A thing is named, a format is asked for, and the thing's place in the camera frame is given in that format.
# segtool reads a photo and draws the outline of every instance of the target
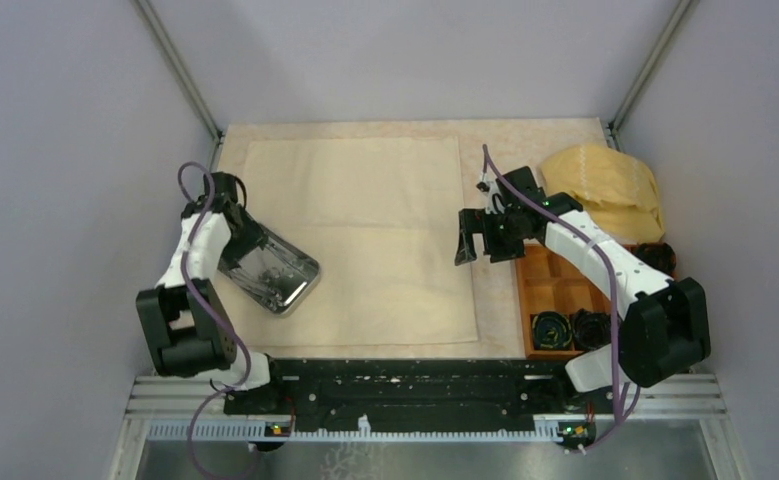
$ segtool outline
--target folded yellow cloth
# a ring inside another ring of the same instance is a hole
[[[654,174],[636,158],[603,145],[577,145],[539,168],[548,195],[568,193],[620,242],[657,242],[665,233]]]

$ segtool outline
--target white panel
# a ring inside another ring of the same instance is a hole
[[[102,478],[210,141],[129,1],[0,1],[0,478]]]
[[[675,0],[158,0],[220,125],[612,117]]]
[[[654,169],[709,361],[757,478],[779,478],[779,2],[701,2],[625,129]]]

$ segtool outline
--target gray floor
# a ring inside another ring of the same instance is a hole
[[[259,461],[257,480],[714,479],[697,422],[629,421],[590,455],[554,444],[291,444],[258,458],[238,443],[197,445],[222,476]],[[202,479],[186,442],[150,442],[139,480]]]

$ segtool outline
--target purple cable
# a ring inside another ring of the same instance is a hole
[[[254,470],[256,470],[257,466],[259,465],[259,459],[254,461],[251,464],[250,468],[240,475],[232,476],[232,477],[216,475],[210,472],[209,470],[205,469],[201,465],[200,461],[198,460],[197,454],[195,453],[194,442],[192,441],[192,433],[195,431],[195,425],[197,424],[198,418],[200,417],[201,412],[203,412],[204,408],[206,408],[206,406],[209,405],[210,402],[212,402],[216,398],[232,392],[233,390],[235,390],[236,388],[238,388],[240,385],[242,385],[248,380],[248,377],[251,375],[251,356],[248,353],[248,346],[245,345],[245,342],[243,342],[241,338],[239,338],[239,335],[236,334],[236,330],[233,329],[233,326],[230,325],[229,322],[225,322],[224,319],[222,319],[221,316],[218,315],[218,312],[216,312],[215,309],[212,308],[212,305],[210,305],[209,302],[206,301],[204,296],[198,290],[198,287],[196,287],[195,284],[192,283],[192,279],[189,277],[189,269],[187,266],[189,261],[189,249],[191,248],[192,242],[195,240],[195,236],[197,236],[198,234],[198,230],[200,229],[200,226],[203,223],[204,217],[212,209],[212,200],[213,197],[215,197],[215,182],[213,182],[212,173],[206,167],[204,167],[198,162],[186,162],[180,166],[179,170],[177,170],[177,183],[180,185],[180,190],[183,192],[183,196],[186,197],[186,199],[190,202],[194,201],[192,199],[192,196],[189,194],[189,191],[186,189],[185,184],[183,183],[183,172],[189,167],[195,167],[198,170],[200,170],[201,173],[203,173],[204,180],[206,180],[209,186],[209,194],[206,196],[206,201],[204,202],[204,206],[201,209],[200,214],[198,215],[198,219],[195,220],[195,224],[192,226],[191,232],[189,232],[189,238],[188,238],[189,245],[188,248],[183,252],[183,256],[180,259],[180,273],[183,274],[183,282],[186,284],[186,288],[189,289],[189,292],[192,294],[195,300],[206,311],[206,313],[209,314],[212,320],[222,330],[224,330],[224,332],[230,338],[233,339],[233,341],[236,343],[236,345],[245,355],[245,364],[246,364],[245,373],[242,376],[242,378],[239,379],[238,382],[236,382],[233,385],[226,385],[225,388],[221,390],[217,390],[212,395],[206,397],[206,399],[204,399],[204,401],[201,402],[201,404],[198,406],[198,409],[195,410],[195,413],[192,414],[192,420],[189,422],[189,435],[187,437],[187,442],[189,447],[189,458],[192,461],[192,465],[194,465],[195,469],[206,478],[213,479],[213,480],[231,480],[231,479],[248,478],[250,475],[254,473]]]
[[[498,181],[501,182],[504,187],[507,188],[507,190],[510,191],[513,195],[516,196],[519,200],[522,201],[522,203],[526,204],[528,207],[535,210],[537,213],[542,215],[543,217],[547,218],[548,220],[551,220],[552,222],[558,223],[566,228],[566,230],[570,231],[572,234],[586,242],[587,244],[592,242],[592,239],[589,238],[588,235],[580,231],[579,228],[569,224],[568,222],[565,222],[560,219],[560,217],[554,215],[553,213],[549,212],[548,210],[545,210],[541,206],[534,203],[531,199],[527,198],[522,192],[519,191],[516,187],[514,187],[510,182],[507,181],[506,178],[504,178],[503,175],[501,175],[501,172],[498,171],[498,167],[495,166],[495,162],[492,161],[492,157],[489,156],[489,147],[484,144],[483,145],[483,165],[484,168],[486,165],[489,165],[489,168],[492,169],[492,172],[495,174],[495,176],[498,178]],[[613,374],[613,418],[615,419],[615,425],[620,424],[625,420],[624,414],[622,410],[624,409],[624,402],[622,401],[621,397],[623,396],[621,392],[619,391],[619,312],[618,312],[618,294],[617,294],[617,288],[616,288],[616,269],[613,268],[613,262],[610,261],[610,257],[607,256],[606,253],[604,253],[604,250],[598,246],[598,244],[592,245],[592,250],[595,251],[595,253],[598,254],[599,257],[601,257],[601,261],[604,263],[604,267],[607,268],[607,280],[610,284],[610,305],[612,305],[613,313],[610,316],[613,321],[610,322],[610,343],[611,343],[611,354],[612,354],[612,374]]]

